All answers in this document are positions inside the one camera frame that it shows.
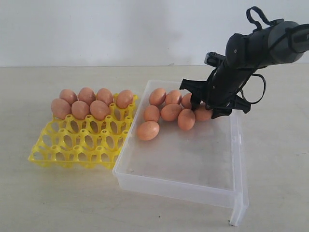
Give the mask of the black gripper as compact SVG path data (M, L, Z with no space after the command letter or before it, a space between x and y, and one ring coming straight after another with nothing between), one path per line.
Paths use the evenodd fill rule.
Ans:
M212 110L212 119L229 116L233 110L248 113L251 104L239 97L237 86L230 81L195 81L183 79L180 90L186 89L192 93L190 98L191 110L196 111L202 103L207 110Z

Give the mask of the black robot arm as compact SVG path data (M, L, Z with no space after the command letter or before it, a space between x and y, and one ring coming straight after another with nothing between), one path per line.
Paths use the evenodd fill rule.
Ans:
M191 109L212 111L212 118L228 116L233 110L248 113L253 105L244 96L244 85L256 71L271 65L293 63L309 49L309 26L283 21L248 35L235 33L226 45L225 54L209 52L205 64L214 67L206 81L183 79L180 89L191 92Z

